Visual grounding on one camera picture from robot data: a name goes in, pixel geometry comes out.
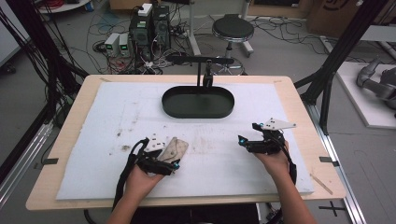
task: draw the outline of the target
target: human hand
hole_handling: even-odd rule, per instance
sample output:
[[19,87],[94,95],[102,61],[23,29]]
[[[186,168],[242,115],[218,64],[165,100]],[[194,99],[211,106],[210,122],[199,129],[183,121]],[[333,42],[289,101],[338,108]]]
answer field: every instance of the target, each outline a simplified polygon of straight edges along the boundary
[[140,203],[162,179],[163,175],[148,175],[135,165],[129,173],[123,197]]
[[[285,141],[286,150],[289,150],[289,142]],[[288,175],[289,174],[289,162],[285,153],[279,151],[276,154],[265,155],[262,153],[254,153],[254,155],[264,164],[270,176],[275,175]]]

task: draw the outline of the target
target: forearm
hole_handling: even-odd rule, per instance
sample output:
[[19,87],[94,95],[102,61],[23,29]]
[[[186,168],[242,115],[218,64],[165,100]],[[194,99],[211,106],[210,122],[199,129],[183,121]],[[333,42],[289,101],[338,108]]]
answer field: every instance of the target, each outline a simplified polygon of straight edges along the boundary
[[134,215],[134,211],[136,211],[139,206],[139,200],[128,199],[126,197],[122,197],[111,213],[110,218],[107,221],[107,224],[117,223],[117,224],[129,224],[131,223],[132,216]]
[[279,194],[285,223],[316,223],[288,174],[273,179]]

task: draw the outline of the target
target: cardboard box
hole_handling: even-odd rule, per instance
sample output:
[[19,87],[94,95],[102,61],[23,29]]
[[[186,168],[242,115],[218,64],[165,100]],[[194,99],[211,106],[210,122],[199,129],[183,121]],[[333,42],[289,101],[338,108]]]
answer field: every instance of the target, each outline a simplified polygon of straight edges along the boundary
[[151,3],[150,0],[110,0],[111,9],[132,9],[141,7],[144,3]]
[[248,9],[249,16],[285,17],[293,19],[306,18],[312,7],[312,0],[300,0],[297,7],[280,7],[256,5],[251,1]]
[[306,20],[309,33],[340,37],[359,7],[356,1],[315,0]]

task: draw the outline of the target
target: concrete floor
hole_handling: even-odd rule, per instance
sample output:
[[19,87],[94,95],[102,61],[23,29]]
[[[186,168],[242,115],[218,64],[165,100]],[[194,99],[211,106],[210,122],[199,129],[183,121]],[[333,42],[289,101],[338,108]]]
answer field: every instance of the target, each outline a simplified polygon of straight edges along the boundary
[[[106,2],[100,3],[94,12],[87,13],[82,8],[56,15],[60,30],[66,43],[71,47],[73,57],[90,74],[99,74],[102,70],[95,68],[89,59],[88,51],[102,68],[106,68],[103,55],[92,51],[92,44],[106,39],[98,34],[101,26],[98,23],[119,23],[113,32],[127,29],[128,13],[112,12]],[[291,33],[300,36],[310,35],[306,32],[304,21],[297,21],[301,26],[288,25]],[[202,17],[196,20],[195,27],[202,28],[196,34],[211,34],[211,19]],[[264,32],[256,29],[255,35],[249,41],[255,52],[246,57],[238,46],[233,49],[233,56],[246,67],[249,75],[288,76],[293,81],[316,72],[326,60],[324,47],[317,39],[309,39],[305,43],[291,44],[271,35],[280,36],[279,30]],[[212,35],[197,35],[198,45],[204,56],[222,55],[226,43]],[[369,62],[375,55],[381,55],[384,62],[394,63],[382,49],[374,47],[373,43],[361,42],[354,48],[351,56]],[[45,104],[44,84],[35,74],[32,65],[23,55],[18,53],[11,60],[17,68],[16,74],[0,73],[0,162],[15,147],[21,136],[26,132],[33,119]],[[165,74],[196,74],[196,66],[171,66],[164,68]],[[367,223],[392,223],[396,220],[396,185],[393,170],[396,168],[396,131],[366,128],[357,110],[349,100],[345,90],[334,79],[328,130],[330,138],[346,172],[349,183],[355,193]],[[37,179],[40,170],[33,165],[40,161],[51,139],[54,139],[59,129],[55,129],[46,145],[43,146],[32,167],[28,169],[19,185],[15,188],[6,204],[0,210],[2,223],[86,223],[82,210],[62,210],[31,212],[25,208],[25,203]],[[335,207],[345,208],[342,201],[333,201]],[[320,209],[320,206],[331,206],[329,201],[307,202],[318,223],[350,223],[346,211]],[[105,223],[110,209],[90,210],[92,218],[97,223]]]

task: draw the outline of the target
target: black tray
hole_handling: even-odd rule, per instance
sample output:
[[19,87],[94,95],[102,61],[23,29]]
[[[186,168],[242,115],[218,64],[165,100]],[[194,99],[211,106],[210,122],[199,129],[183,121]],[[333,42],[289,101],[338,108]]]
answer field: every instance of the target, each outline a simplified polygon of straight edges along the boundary
[[233,105],[233,94],[222,87],[177,86],[163,94],[163,110],[177,119],[222,119]]

